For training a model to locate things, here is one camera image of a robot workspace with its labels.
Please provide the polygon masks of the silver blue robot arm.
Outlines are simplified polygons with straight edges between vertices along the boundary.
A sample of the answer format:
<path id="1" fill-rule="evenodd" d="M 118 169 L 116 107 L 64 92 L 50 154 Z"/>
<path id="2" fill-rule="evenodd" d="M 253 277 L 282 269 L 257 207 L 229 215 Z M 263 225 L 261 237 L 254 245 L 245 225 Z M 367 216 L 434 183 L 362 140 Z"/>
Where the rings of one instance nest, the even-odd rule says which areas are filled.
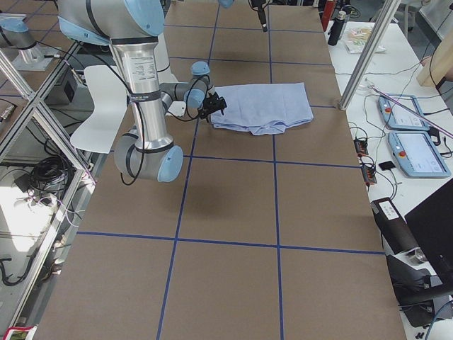
<path id="1" fill-rule="evenodd" d="M 182 101 L 202 119 L 227 107 L 215 91 L 207 63 L 192 65 L 188 83 L 159 81 L 155 50 L 164 43 L 160 1 L 60 1 L 58 16 L 68 38 L 107 46 L 112 52 L 114 74 L 125 86 L 135 122 L 115 146 L 121 175 L 174 181 L 183 165 L 183 150 L 166 129 L 171 104 Z"/>
<path id="2" fill-rule="evenodd" d="M 218 0 L 217 2 L 221 7 L 227 9 L 233 5 L 234 0 Z M 265 14 L 265 8 L 268 6 L 268 2 L 264 0 L 249 0 L 248 5 L 253 11 L 257 13 L 262 31 L 266 33 L 268 31 L 268 23 Z"/>

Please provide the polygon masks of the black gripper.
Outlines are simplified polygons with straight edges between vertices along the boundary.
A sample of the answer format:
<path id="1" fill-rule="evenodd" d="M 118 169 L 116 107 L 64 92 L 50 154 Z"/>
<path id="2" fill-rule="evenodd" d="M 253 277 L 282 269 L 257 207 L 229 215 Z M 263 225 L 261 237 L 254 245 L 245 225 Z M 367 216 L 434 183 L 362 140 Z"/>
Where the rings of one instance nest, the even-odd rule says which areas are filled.
<path id="1" fill-rule="evenodd" d="M 201 120 L 209 120 L 209 116 L 217 111 L 224 114 L 226 107 L 227 103 L 225 99 L 215 92 L 204 99 L 201 108 L 198 109 L 197 116 Z"/>
<path id="2" fill-rule="evenodd" d="M 266 0 L 250 0 L 249 4 L 251 8 L 258 13 L 258 19 L 260 21 L 263 32 L 268 31 L 268 23 L 265 15 L 265 7 L 267 6 Z"/>

